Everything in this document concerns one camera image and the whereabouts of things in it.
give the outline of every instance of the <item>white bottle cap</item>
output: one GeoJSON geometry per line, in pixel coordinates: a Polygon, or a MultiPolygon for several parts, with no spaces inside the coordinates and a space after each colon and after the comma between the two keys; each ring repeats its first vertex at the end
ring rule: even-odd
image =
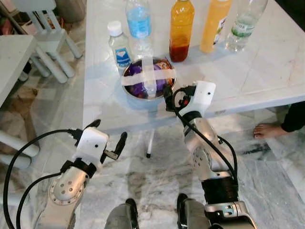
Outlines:
{"type": "Polygon", "coordinates": [[[107,25],[110,36],[117,37],[123,33],[120,21],[111,21],[107,25]]]}

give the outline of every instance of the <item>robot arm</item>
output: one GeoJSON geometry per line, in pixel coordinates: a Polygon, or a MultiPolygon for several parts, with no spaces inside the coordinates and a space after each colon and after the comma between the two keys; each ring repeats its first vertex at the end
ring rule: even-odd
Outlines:
{"type": "Polygon", "coordinates": [[[89,180],[108,156],[114,160],[120,156],[127,138],[124,132],[114,151],[106,150],[108,136],[94,127],[86,128],[77,142],[74,162],[67,161],[64,173],[50,185],[45,210],[37,223],[37,229],[72,229],[75,210],[79,205],[89,180]]]}
{"type": "MultiPolygon", "coordinates": [[[[232,154],[219,144],[219,139],[204,113],[209,107],[215,91],[215,84],[197,81],[178,91],[185,93],[176,108],[184,120],[184,142],[192,155],[192,163],[201,181],[206,205],[187,198],[178,197],[178,226],[180,229],[256,229],[244,202],[239,201],[238,186],[232,171],[218,153],[197,135],[185,122],[201,132],[230,162],[232,154]]],[[[164,90],[166,110],[173,111],[173,92],[164,90]]]]}

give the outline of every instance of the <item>human foot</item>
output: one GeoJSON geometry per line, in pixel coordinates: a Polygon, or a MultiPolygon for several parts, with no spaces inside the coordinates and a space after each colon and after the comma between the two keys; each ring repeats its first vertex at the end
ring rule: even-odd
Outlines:
{"type": "Polygon", "coordinates": [[[254,138],[256,139],[277,137],[277,136],[286,135],[288,133],[289,132],[283,130],[280,125],[273,125],[273,124],[260,124],[253,131],[254,138]]]}

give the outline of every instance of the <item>gray tile floor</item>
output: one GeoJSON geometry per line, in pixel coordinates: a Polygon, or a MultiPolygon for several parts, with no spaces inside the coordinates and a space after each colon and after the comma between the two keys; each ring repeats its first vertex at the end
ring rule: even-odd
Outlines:
{"type": "MultiPolygon", "coordinates": [[[[85,22],[74,25],[70,36],[84,52],[85,22]]],[[[39,90],[31,107],[37,135],[82,124],[84,57],[73,60],[67,48],[63,49],[63,54],[76,69],[73,79],[59,84],[54,78],[41,78],[33,70],[24,84],[39,90]]],[[[259,228],[305,227],[302,202],[302,199],[305,201],[305,129],[278,138],[260,141],[252,138],[256,124],[282,121],[286,111],[287,107],[268,108],[209,120],[238,153],[241,199],[248,203],[259,228]]],[[[196,199],[202,199],[203,195],[188,163],[182,130],[180,124],[158,128],[150,160],[145,158],[149,131],[130,133],[119,161],[107,161],[102,173],[96,174],[88,186],[79,209],[82,218],[78,220],[77,228],[103,228],[110,210],[127,197],[134,197],[138,203],[142,228],[173,228],[178,191],[196,199]],[[92,212],[100,206],[103,209],[92,212]]],[[[108,147],[114,148],[118,136],[110,137],[108,147]]],[[[73,155],[73,145],[74,141],[66,135],[40,141],[41,152],[31,167],[14,170],[12,189],[21,190],[42,174],[57,172],[73,155]]],[[[31,219],[37,218],[42,209],[46,187],[47,183],[41,184],[31,193],[30,204],[23,212],[23,228],[33,228],[35,221],[31,219]]],[[[11,208],[11,211],[14,217],[16,209],[11,208]]],[[[6,228],[3,214],[0,228],[6,228]]]]}

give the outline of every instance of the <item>water bottle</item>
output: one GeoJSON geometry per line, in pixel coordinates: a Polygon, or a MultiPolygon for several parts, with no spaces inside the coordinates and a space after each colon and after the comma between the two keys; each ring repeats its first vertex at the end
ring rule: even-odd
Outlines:
{"type": "Polygon", "coordinates": [[[153,55],[151,13],[147,0],[127,0],[126,17],[135,59],[153,55]]]}
{"type": "Polygon", "coordinates": [[[268,0],[242,0],[237,18],[226,39],[226,48],[240,51],[246,45],[255,25],[263,14],[268,0]]]}
{"type": "Polygon", "coordinates": [[[107,28],[110,34],[109,46],[112,49],[115,63],[119,69],[123,70],[132,62],[128,37],[123,33],[120,21],[109,22],[107,28]]]}

